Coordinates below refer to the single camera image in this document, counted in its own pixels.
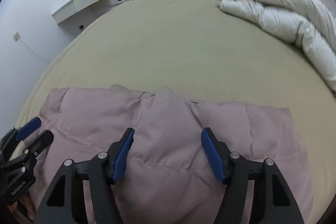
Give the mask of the person's right hand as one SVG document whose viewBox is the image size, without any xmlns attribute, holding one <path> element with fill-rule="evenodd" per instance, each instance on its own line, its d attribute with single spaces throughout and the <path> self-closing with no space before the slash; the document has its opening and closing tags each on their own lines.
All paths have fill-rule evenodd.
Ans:
<svg viewBox="0 0 336 224">
<path fill-rule="evenodd" d="M 13 205 L 7 207 L 17 223 L 33 223 L 36 209 L 29 192 L 25 192 Z"/>
</svg>

